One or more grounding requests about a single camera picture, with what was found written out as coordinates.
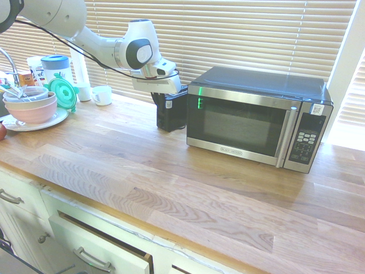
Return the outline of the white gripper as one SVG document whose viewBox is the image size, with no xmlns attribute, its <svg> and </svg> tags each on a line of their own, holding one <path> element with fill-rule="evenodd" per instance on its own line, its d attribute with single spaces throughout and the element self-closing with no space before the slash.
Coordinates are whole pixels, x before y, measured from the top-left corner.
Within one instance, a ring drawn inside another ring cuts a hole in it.
<svg viewBox="0 0 365 274">
<path fill-rule="evenodd" d="M 137 91 L 151 92 L 151 97 L 157 107 L 160 105 L 160 94 L 177 94 L 181 90 L 181 82 L 178 75 L 156 80 L 132 78 L 132 85 Z"/>
</svg>

